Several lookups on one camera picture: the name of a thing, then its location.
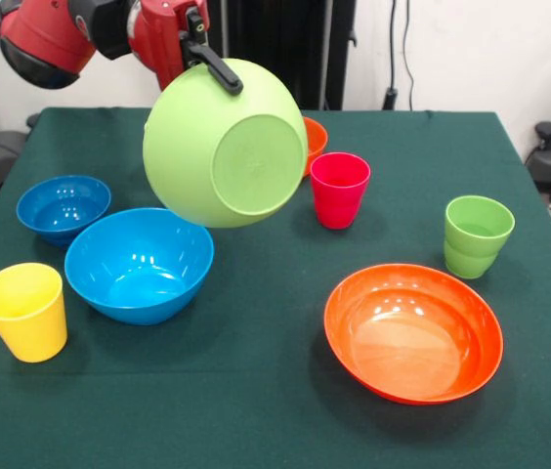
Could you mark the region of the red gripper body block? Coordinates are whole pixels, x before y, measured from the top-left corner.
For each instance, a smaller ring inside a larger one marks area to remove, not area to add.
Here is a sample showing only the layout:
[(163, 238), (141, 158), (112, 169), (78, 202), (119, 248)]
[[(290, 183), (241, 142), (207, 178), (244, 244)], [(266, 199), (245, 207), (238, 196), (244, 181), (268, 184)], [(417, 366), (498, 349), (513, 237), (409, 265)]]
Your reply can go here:
[(196, 10), (203, 30), (210, 26), (206, 1), (135, 1), (131, 6), (131, 51), (164, 90), (185, 71), (181, 34), (189, 32), (188, 13)]

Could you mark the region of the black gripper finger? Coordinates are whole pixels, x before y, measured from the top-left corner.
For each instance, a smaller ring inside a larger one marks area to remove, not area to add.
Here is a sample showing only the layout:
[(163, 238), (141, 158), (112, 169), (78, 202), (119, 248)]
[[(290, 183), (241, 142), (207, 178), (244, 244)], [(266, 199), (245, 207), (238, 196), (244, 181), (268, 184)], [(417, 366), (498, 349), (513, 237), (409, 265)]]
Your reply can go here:
[(186, 69), (204, 64), (210, 75), (231, 96), (238, 96), (243, 90), (239, 76), (206, 43), (200, 43), (188, 33), (180, 34), (180, 46)]

